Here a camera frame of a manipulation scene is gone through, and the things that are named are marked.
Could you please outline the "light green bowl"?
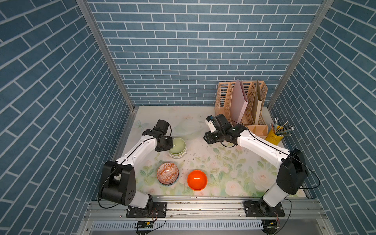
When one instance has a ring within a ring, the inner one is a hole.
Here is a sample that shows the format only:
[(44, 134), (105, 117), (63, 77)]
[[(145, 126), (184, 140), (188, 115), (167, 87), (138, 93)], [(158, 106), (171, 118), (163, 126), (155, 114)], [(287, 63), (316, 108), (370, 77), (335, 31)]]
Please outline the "light green bowl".
[(170, 149), (172, 153), (180, 153), (187, 148), (185, 140), (181, 138), (173, 138), (173, 148)]

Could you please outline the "white bowl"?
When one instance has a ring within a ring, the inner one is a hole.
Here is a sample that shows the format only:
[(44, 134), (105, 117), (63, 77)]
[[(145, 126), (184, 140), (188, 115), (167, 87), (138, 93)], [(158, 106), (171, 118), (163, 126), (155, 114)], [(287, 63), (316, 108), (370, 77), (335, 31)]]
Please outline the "white bowl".
[(168, 155), (173, 158), (173, 159), (180, 159), (182, 158), (184, 155), (186, 154), (186, 152), (181, 152), (179, 154), (173, 154), (171, 152), (168, 152)]

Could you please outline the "red patterned bowl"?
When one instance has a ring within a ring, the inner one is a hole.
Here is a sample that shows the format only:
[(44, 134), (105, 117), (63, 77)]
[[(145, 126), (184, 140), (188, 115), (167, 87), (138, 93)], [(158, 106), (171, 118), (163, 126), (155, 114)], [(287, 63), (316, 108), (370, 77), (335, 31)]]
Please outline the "red patterned bowl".
[(177, 181), (178, 177), (179, 168), (174, 163), (163, 163), (157, 170), (157, 179), (162, 185), (172, 185)]

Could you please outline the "orange bowl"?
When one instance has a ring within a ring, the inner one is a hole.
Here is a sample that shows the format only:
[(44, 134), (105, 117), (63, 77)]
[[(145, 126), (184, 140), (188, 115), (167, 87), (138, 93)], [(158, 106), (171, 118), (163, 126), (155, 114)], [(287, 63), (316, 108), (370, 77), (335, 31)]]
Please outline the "orange bowl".
[(203, 171), (194, 170), (188, 175), (187, 183), (193, 191), (201, 191), (207, 186), (208, 178)]

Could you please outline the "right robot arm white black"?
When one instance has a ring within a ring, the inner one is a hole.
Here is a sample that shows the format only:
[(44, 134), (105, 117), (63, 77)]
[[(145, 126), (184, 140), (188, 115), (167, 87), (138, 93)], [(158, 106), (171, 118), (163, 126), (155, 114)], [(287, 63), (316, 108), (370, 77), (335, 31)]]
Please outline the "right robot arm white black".
[(225, 124), (217, 126), (212, 121), (207, 123), (209, 131), (204, 140), (211, 145), (218, 142), (230, 142), (246, 148), (271, 163), (277, 170), (275, 183), (266, 191), (259, 201), (245, 201), (247, 217), (285, 216), (281, 201), (297, 193), (308, 175), (315, 172), (307, 165), (301, 151), (288, 150), (273, 145), (250, 132), (244, 125)]

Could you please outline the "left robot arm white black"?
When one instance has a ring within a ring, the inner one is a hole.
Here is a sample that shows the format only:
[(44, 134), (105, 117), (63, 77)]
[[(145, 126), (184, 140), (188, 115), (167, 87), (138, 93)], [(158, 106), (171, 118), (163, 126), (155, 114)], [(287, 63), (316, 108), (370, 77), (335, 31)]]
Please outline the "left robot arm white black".
[(137, 190), (135, 166), (152, 152), (163, 152), (173, 148), (172, 137), (164, 132), (146, 130), (141, 139), (126, 154), (115, 161), (107, 161), (102, 167), (98, 200), (115, 204), (149, 209), (152, 196)]

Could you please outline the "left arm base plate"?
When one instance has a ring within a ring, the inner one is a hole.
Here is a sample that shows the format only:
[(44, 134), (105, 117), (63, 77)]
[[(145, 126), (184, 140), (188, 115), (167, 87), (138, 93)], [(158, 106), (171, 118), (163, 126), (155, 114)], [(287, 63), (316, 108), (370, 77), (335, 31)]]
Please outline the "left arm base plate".
[(150, 200), (145, 208), (129, 206), (126, 218), (165, 218), (167, 202), (153, 202)]

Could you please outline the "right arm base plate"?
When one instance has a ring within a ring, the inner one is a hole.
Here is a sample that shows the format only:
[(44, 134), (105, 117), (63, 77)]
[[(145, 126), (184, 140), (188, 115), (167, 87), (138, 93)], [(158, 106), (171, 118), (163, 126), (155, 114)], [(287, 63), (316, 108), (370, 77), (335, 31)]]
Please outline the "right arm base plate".
[(270, 207), (263, 200), (248, 200), (243, 203), (246, 217), (284, 217), (286, 214), (281, 202)]

